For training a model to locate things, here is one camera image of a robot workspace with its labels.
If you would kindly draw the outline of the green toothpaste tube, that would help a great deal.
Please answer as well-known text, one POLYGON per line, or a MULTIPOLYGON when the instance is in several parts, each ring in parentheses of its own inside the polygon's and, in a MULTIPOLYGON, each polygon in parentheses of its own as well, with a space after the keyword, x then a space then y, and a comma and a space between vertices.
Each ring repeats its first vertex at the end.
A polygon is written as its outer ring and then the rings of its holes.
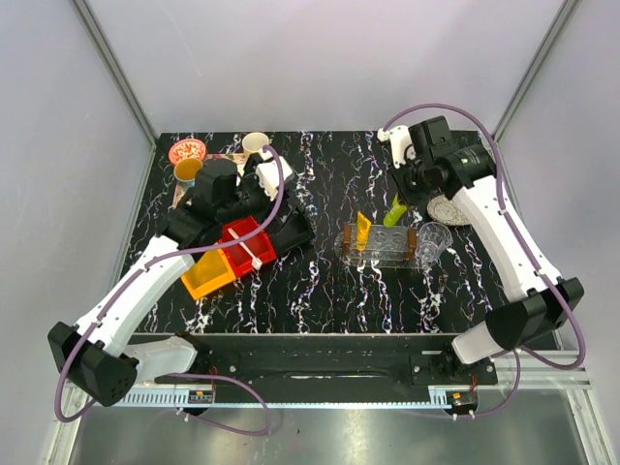
POLYGON ((398 194, 395 194, 391 206, 384 217, 383 225, 387 228, 394 227, 407 211, 407 204, 400 200, 398 194))

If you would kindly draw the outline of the clear plastic cup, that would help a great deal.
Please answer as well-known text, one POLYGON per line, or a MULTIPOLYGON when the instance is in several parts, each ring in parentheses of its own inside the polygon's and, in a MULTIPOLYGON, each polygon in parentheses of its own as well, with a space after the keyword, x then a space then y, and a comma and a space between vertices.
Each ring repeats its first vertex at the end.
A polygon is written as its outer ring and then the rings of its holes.
POLYGON ((452 245, 450 229, 437 222, 423 224, 418 230, 415 257, 420 265, 432 265, 452 245))

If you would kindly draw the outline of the yellow toothpaste tube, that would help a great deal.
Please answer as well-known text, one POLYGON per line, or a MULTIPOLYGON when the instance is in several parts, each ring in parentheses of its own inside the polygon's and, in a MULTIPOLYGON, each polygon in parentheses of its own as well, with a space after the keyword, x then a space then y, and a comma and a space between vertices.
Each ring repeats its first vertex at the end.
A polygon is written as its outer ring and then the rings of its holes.
POLYGON ((358 251, 364 251, 367 247, 372 222, 361 212, 356 217, 356 248, 358 251))

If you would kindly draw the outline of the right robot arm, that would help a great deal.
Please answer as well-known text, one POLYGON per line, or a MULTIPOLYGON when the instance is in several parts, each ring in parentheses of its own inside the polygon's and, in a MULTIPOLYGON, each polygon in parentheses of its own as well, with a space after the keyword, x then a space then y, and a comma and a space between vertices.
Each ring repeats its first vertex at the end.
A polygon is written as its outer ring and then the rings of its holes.
POLYGON ((455 337, 440 368, 461 384, 476 362, 522 347, 563 326, 584 296, 576 278, 551 264, 517 215, 489 152, 475 131, 454 131, 443 116, 407 127, 381 128, 400 200, 413 206, 434 193, 455 203, 493 262, 507 304, 455 337))

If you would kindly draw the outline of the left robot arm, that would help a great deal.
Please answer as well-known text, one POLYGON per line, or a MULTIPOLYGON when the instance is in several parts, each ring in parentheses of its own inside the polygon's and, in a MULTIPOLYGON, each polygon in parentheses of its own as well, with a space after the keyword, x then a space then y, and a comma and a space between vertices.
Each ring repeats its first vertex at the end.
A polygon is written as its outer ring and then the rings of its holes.
POLYGON ((244 167, 211 159, 198 171, 130 270, 86 315, 72 325, 56 323, 47 335, 60 379, 54 409, 62 411, 66 382, 93 403, 119 402, 140 375, 176 371, 189 383, 206 378, 210 361, 185 337, 163 349, 142 350, 129 341, 165 291, 206 252, 241 244, 275 219, 294 173, 270 146, 252 154, 244 167))

